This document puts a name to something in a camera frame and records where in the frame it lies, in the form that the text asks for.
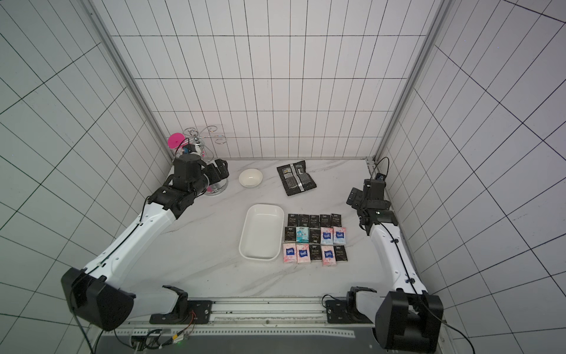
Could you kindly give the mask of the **pale blue pink pack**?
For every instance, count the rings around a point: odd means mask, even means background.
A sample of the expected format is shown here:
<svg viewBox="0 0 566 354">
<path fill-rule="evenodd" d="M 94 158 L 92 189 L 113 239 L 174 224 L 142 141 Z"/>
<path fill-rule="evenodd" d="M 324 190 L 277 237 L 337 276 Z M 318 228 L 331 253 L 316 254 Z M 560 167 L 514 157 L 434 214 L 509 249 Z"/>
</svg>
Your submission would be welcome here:
<svg viewBox="0 0 566 354">
<path fill-rule="evenodd" d="M 346 244 L 346 228 L 333 227 L 333 243 L 334 245 Z"/>
</svg>

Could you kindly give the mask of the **small pink tissue pack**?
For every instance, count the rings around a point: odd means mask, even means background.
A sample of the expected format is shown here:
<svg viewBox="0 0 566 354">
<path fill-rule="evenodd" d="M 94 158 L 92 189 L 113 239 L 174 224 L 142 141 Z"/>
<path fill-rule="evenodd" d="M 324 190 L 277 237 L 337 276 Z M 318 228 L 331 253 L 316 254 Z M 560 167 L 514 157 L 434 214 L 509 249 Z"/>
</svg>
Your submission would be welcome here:
<svg viewBox="0 0 566 354">
<path fill-rule="evenodd" d="M 334 229 L 332 227 L 321 227 L 321 245 L 333 245 Z"/>
</svg>

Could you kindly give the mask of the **teal tissue pack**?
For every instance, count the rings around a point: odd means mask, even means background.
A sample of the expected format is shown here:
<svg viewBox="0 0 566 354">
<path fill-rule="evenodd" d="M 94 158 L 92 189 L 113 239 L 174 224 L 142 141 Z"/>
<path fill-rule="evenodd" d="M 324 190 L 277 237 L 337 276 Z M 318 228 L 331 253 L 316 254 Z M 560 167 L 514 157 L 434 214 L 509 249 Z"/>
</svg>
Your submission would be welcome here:
<svg viewBox="0 0 566 354">
<path fill-rule="evenodd" d="M 296 227 L 296 242 L 309 243 L 310 228 L 309 227 Z"/>
</svg>

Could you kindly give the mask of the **pink blue tissue pack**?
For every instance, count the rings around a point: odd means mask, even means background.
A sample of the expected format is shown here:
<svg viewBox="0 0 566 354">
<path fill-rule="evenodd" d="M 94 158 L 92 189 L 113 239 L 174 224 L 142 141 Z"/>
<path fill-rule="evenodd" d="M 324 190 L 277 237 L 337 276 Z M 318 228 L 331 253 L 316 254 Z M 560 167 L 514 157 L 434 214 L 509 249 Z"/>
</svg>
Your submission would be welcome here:
<svg viewBox="0 0 566 354">
<path fill-rule="evenodd" d="M 284 243 L 283 245 L 284 263 L 297 263 L 297 249 L 295 243 Z"/>
</svg>

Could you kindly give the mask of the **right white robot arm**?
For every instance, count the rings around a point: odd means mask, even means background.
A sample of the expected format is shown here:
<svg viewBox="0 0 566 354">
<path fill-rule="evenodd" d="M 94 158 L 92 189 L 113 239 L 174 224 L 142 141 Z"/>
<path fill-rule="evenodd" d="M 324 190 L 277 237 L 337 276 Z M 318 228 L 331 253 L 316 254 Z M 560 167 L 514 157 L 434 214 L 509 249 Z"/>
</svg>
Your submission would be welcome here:
<svg viewBox="0 0 566 354">
<path fill-rule="evenodd" d="M 346 203 L 356 210 L 359 226 L 377 253 L 388 293 L 352 287 L 346 295 L 353 316 L 371 320 L 376 341 L 385 350 L 434 353 L 446 321 L 441 299 L 428 292 L 414 269 L 391 203 L 385 198 L 384 176 L 368 178 L 351 190 Z"/>
</svg>

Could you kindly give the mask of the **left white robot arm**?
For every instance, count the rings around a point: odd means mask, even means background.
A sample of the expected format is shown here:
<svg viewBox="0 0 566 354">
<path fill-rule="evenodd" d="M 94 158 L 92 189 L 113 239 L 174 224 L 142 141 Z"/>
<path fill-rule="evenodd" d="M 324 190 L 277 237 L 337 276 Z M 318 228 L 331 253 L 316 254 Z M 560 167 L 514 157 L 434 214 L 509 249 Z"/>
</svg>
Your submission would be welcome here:
<svg viewBox="0 0 566 354">
<path fill-rule="evenodd" d="M 175 158 L 172 167 L 173 173 L 145 199 L 135 221 L 99 256 L 81 269 L 70 268 L 61 278 L 67 305 L 76 320 L 112 331 L 132 318 L 147 315 L 172 324 L 184 323 L 190 317 L 187 292 L 175 286 L 138 294 L 123 286 L 151 243 L 209 187 L 229 177 L 227 161 L 216 159 L 207 164 L 194 153 Z"/>
</svg>

